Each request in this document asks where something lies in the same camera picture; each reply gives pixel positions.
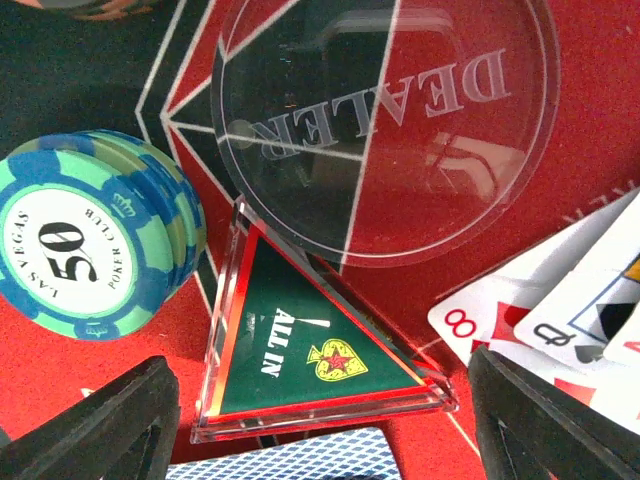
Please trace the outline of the dealt card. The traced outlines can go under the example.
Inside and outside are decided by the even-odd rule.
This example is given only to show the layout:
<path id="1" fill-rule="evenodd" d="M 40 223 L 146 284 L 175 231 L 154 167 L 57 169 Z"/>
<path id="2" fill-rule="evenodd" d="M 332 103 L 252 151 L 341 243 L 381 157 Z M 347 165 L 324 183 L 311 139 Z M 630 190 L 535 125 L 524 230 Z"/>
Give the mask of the dealt card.
<path id="1" fill-rule="evenodd" d="M 171 465 L 168 479 L 399 479 L 383 431 L 366 427 Z"/>

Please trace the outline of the triangular all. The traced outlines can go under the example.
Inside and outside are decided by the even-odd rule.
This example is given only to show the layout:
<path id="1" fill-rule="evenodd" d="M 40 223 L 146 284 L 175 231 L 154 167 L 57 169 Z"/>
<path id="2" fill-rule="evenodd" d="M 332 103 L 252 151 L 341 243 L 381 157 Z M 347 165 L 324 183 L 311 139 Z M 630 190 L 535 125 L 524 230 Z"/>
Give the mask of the triangular all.
<path id="1" fill-rule="evenodd" d="M 449 378 L 244 199 L 219 272 L 195 443 L 454 411 Z"/>

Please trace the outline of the green 50 chip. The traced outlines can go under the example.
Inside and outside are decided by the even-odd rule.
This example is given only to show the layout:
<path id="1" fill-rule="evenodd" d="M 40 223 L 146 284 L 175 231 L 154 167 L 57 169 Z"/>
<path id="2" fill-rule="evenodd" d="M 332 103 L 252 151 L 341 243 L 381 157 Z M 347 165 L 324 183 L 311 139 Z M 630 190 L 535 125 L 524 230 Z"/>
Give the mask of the green 50 chip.
<path id="1" fill-rule="evenodd" d="M 193 274 L 204 209 L 176 162 L 110 131 L 45 135 L 1 163 L 1 292 L 39 326 L 108 341 Z"/>

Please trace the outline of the eight of diamonds card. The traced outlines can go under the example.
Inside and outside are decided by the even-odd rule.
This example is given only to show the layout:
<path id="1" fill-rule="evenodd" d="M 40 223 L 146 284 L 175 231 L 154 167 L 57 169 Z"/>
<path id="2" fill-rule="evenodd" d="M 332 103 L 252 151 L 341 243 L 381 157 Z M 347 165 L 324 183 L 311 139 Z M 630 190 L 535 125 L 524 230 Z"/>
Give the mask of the eight of diamonds card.
<path id="1" fill-rule="evenodd" d="M 572 270 L 639 193 L 634 189 L 466 285 L 429 311 L 430 325 L 467 365 L 485 345 L 596 412 L 639 432 L 639 391 L 626 374 L 584 374 L 521 342 L 514 327 Z"/>

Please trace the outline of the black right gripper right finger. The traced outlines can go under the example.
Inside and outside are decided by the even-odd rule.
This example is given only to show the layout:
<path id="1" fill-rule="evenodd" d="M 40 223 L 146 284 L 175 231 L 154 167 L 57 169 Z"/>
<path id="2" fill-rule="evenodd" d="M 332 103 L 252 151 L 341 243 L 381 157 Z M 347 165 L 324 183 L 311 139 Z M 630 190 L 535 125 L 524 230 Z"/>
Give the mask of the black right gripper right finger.
<path id="1" fill-rule="evenodd" d="M 482 346 L 469 381 L 489 479 L 637 479 L 639 436 Z"/>

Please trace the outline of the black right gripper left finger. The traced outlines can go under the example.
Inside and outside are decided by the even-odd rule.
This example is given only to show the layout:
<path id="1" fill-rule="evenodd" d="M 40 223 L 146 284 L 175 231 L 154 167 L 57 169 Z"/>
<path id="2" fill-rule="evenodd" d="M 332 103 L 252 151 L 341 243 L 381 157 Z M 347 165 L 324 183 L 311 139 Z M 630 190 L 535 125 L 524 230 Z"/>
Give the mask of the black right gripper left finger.
<path id="1" fill-rule="evenodd" d="M 180 423 L 178 379 L 152 356 L 1 448 L 3 479 L 163 479 Z"/>

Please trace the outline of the orange 100 chip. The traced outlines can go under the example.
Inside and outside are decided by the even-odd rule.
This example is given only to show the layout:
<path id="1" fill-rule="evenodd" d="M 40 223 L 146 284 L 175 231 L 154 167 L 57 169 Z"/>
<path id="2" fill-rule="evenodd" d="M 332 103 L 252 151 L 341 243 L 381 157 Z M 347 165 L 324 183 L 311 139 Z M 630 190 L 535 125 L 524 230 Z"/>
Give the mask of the orange 100 chip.
<path id="1" fill-rule="evenodd" d="M 45 1 L 17 0 L 18 4 L 66 15 L 78 20 L 106 21 L 147 13 L 157 4 L 154 0 L 82 0 Z"/>

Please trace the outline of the queen of spades card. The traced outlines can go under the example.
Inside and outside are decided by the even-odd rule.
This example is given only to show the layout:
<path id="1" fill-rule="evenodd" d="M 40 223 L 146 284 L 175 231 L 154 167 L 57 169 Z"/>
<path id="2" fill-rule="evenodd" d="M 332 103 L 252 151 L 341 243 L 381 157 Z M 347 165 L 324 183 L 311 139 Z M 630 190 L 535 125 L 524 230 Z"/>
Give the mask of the queen of spades card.
<path id="1" fill-rule="evenodd" d="M 580 262 L 514 327 L 527 345 L 583 373 L 630 368 L 607 360 L 603 322 L 639 301 L 639 200 L 634 199 Z"/>

